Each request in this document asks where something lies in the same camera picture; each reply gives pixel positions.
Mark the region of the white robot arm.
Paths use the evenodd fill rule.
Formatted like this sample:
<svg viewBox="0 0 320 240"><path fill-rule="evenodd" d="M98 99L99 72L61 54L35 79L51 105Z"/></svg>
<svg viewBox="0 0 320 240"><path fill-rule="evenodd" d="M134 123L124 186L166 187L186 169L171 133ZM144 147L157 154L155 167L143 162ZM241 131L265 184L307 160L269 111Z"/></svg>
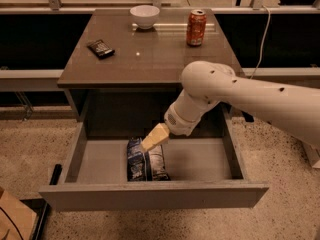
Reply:
<svg viewBox="0 0 320 240"><path fill-rule="evenodd" d="M320 147L319 89L242 78L227 65L206 61L188 64L181 84L183 90L164 121L142 141L143 151L164 143L170 134L189 136L201 117L221 102Z"/></svg>

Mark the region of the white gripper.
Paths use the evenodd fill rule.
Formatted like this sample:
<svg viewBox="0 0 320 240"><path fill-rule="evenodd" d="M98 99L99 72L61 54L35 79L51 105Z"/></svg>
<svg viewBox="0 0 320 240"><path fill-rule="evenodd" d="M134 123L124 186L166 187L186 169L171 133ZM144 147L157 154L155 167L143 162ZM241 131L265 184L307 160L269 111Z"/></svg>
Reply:
<svg viewBox="0 0 320 240"><path fill-rule="evenodd" d="M158 123L141 142L143 152L150 151L174 135L190 136L202 116L216 107L218 101L194 98L183 90L164 115L165 123Z"/></svg>

